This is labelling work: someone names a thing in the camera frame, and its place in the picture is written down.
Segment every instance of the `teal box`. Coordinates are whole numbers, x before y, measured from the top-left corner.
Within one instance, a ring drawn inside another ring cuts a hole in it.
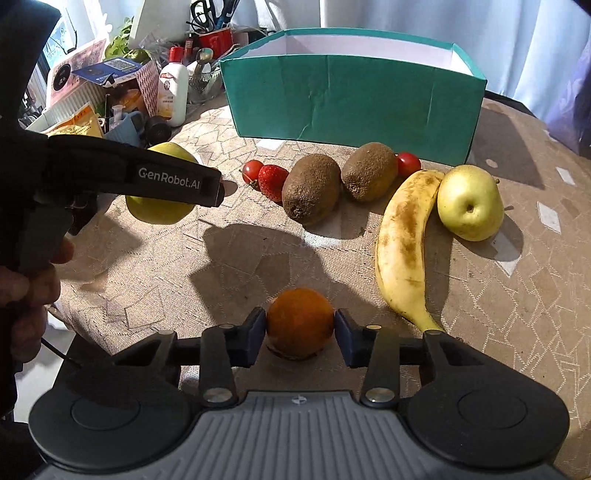
[[[466,161],[486,78],[457,45],[357,28],[284,30],[221,61],[242,137],[382,142]]]

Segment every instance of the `cable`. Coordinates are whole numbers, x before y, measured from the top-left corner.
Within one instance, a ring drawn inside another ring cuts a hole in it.
[[[66,360],[67,362],[70,362],[72,365],[74,365],[74,366],[76,366],[78,368],[82,368],[82,365],[80,365],[76,360],[74,360],[74,359],[70,358],[69,356],[61,353],[57,348],[55,348],[52,344],[50,344],[44,338],[41,338],[41,343],[43,344],[43,346],[45,348],[47,348],[48,350],[52,351],[54,354],[56,354],[61,359]]]

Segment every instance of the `red cup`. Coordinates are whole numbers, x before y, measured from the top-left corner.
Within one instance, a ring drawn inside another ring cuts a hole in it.
[[[202,48],[207,47],[213,50],[214,59],[218,59],[234,45],[229,27],[199,35],[199,43]]]

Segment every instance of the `cherry tomato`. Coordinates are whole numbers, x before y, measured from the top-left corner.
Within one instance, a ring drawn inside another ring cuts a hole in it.
[[[258,174],[261,171],[262,162],[249,160],[242,167],[242,179],[252,188],[258,188]]]
[[[419,170],[421,170],[421,161],[416,155],[408,152],[398,154],[398,175],[406,179]]]

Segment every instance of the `yellow pear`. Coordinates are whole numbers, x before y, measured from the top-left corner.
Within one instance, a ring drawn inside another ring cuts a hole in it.
[[[160,143],[149,148],[149,150],[197,163],[194,156],[176,143]],[[191,205],[190,203],[132,197],[130,195],[125,197],[125,203],[129,212],[134,217],[141,222],[151,223],[153,225],[172,225],[173,223],[177,223],[191,213],[195,207],[195,205]]]
[[[445,175],[437,194],[437,211],[451,233],[470,242],[497,233],[505,217],[496,180],[475,165],[460,165]]]

